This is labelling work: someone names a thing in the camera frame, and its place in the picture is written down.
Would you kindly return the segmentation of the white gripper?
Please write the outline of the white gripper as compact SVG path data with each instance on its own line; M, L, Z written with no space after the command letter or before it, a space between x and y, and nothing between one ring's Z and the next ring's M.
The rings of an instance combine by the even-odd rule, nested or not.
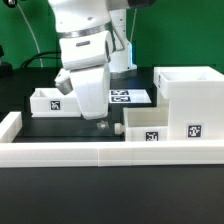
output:
M86 120L108 115L110 70L107 64L72 71L70 79L82 116ZM99 130L108 128L107 121L97 123Z

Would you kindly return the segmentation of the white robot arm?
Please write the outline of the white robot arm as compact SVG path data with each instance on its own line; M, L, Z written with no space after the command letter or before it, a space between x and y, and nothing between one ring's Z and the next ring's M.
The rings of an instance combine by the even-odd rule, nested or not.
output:
M156 0L48 0L60 35L62 68L55 86L76 95L81 115L100 119L108 115L111 55L118 34L110 13L149 7Z

